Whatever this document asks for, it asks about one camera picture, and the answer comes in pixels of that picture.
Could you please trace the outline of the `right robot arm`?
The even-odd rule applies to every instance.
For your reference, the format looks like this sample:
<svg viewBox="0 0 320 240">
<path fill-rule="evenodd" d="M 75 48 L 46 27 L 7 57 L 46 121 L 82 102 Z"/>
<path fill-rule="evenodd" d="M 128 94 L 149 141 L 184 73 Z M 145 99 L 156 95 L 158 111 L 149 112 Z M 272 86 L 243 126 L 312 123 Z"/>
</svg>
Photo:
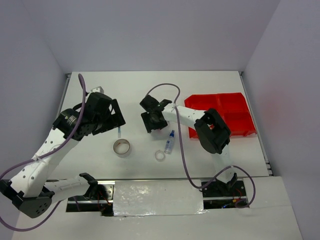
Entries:
<svg viewBox="0 0 320 240">
<path fill-rule="evenodd" d="M 177 123 L 183 168 L 194 188 L 204 190 L 212 182 L 216 182 L 221 195 L 228 196 L 234 191 L 238 177 L 229 157 L 231 131 L 217 110 L 195 110 L 177 105 L 168 99 L 159 102 L 149 94 L 139 104 L 145 110 L 141 117 L 148 133 L 165 128 L 169 122 Z M 213 157 L 217 173 L 204 185 L 196 185 L 188 172 L 181 126 L 194 129 L 202 148 Z"/>
</svg>

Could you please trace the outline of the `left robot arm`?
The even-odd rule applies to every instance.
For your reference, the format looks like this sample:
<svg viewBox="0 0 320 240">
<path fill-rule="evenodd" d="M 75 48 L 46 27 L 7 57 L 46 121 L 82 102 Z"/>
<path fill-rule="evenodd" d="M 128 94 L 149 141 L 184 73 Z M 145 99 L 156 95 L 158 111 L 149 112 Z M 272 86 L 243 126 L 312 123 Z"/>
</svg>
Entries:
<svg viewBox="0 0 320 240">
<path fill-rule="evenodd" d="M 31 163 L 11 179 L 1 179 L 0 191 L 22 213 L 34 219 L 51 204 L 74 196 L 91 200 L 102 187 L 84 172 L 74 178 L 50 180 L 63 158 L 86 136 L 97 135 L 123 126 L 126 122 L 118 101 L 92 92 L 84 104 L 62 111 Z"/>
</svg>

